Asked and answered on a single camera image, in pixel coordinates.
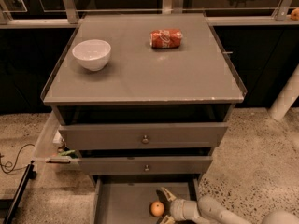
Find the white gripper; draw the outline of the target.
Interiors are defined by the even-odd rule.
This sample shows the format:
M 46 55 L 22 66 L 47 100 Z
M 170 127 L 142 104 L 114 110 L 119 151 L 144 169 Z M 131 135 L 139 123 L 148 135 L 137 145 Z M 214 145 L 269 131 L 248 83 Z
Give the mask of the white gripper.
M 171 202 L 170 214 L 165 215 L 160 224 L 175 224 L 175 221 L 190 220 L 195 222 L 199 218 L 198 206 L 196 201 L 177 199 L 177 197 L 167 188 L 161 187 L 165 198 Z

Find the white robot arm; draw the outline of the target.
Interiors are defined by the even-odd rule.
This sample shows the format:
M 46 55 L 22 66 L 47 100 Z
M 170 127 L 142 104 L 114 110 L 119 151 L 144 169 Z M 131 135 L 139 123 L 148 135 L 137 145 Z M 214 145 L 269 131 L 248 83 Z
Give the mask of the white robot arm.
M 161 224 L 182 221 L 192 221 L 194 224 L 251 224 L 207 195 L 197 201 L 189 201 L 178 198 L 165 187 L 161 190 L 170 202 L 169 213 Z M 266 215 L 261 224 L 299 224 L 299 218 L 286 211 L 274 211 Z

